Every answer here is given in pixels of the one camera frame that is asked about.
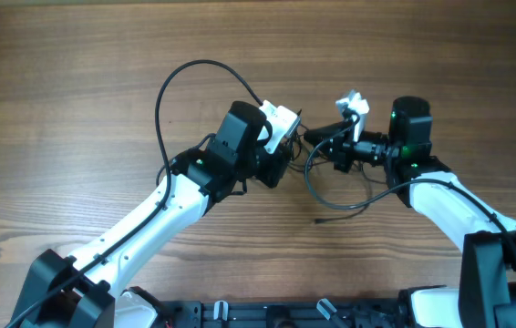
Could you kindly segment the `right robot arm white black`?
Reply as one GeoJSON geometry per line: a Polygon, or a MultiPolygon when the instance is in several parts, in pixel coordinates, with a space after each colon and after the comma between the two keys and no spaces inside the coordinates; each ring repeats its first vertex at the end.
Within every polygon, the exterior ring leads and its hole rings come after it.
{"type": "Polygon", "coordinates": [[[407,324],[416,327],[516,327],[516,220],[464,187],[432,155],[430,104],[421,97],[394,100],[387,133],[365,129],[369,105],[355,93],[336,101],[341,121],[308,129],[315,155],[348,172],[355,162],[383,167],[387,190],[430,219],[462,254],[459,286],[420,287],[403,293],[407,324]]]}

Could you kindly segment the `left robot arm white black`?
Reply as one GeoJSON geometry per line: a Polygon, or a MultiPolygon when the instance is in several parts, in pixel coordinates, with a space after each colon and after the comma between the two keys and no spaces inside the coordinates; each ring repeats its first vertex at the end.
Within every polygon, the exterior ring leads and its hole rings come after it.
{"type": "Polygon", "coordinates": [[[268,101],[232,103],[218,131],[165,164],[166,175],[132,212],[66,257],[48,249],[31,264],[12,327],[115,327],[157,320],[154,307],[128,291],[139,270],[168,241],[256,178],[277,186],[290,155],[284,139],[299,116],[268,101]]]}

